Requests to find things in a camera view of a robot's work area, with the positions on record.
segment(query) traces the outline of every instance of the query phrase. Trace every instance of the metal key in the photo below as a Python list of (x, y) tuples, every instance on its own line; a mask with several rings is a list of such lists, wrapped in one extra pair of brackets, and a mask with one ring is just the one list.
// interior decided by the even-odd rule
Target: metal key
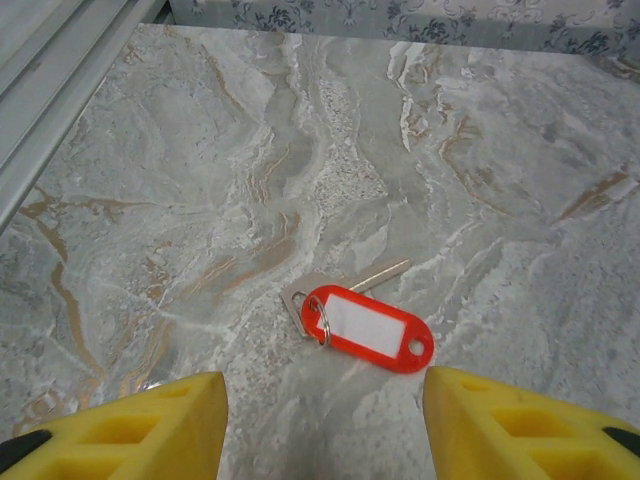
[(295, 304), (296, 297), (301, 296), (304, 300), (307, 295), (323, 285), (340, 285), (358, 293), (363, 293), (377, 285), (380, 285), (381, 283), (386, 282), (396, 275), (406, 272), (410, 267), (411, 260), (408, 258), (395, 258), (371, 265), (353, 278), (340, 277), (334, 279), (322, 273), (309, 273), (300, 277), (291, 285), (283, 289), (280, 292), (280, 297), (282, 297), (282, 301), (284, 302), (289, 315), (291, 315), (293, 323), (295, 323), (300, 333), (306, 337), (308, 334), (302, 326), (300, 310)]

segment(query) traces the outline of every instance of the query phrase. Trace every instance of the floral fabric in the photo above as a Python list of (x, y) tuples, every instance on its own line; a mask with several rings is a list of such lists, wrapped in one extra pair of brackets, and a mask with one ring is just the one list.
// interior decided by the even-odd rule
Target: floral fabric
[(640, 0), (170, 0), (178, 24), (640, 57)]

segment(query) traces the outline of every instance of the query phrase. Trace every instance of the red key tag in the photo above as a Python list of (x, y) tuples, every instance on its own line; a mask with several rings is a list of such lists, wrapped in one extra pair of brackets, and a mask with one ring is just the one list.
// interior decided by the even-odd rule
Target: red key tag
[(433, 357), (433, 335), (419, 317), (337, 285), (311, 292), (300, 317), (321, 344), (397, 373), (417, 372)]

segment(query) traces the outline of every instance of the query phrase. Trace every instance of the key ring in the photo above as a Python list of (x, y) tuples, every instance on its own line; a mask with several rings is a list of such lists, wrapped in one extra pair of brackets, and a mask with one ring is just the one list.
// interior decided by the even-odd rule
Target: key ring
[(329, 326), (329, 318), (327, 317), (327, 312), (324, 309), (324, 305), (318, 297), (312, 295), (309, 297), (311, 302), (309, 302), (309, 306), (312, 310), (316, 312), (320, 312), (320, 318), (322, 319), (322, 330), (324, 330), (324, 342), (320, 342), (322, 347), (328, 347), (331, 343), (331, 327)]

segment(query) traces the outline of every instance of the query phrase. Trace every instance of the marble veining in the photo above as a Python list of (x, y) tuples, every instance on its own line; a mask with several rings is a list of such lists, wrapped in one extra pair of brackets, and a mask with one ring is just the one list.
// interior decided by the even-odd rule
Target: marble veining
[(0, 237), (1, 436), (204, 370), (221, 479), (434, 479), (424, 373), (300, 338), (301, 274), (435, 363), (640, 424), (640, 86), (608, 59), (141, 26)]

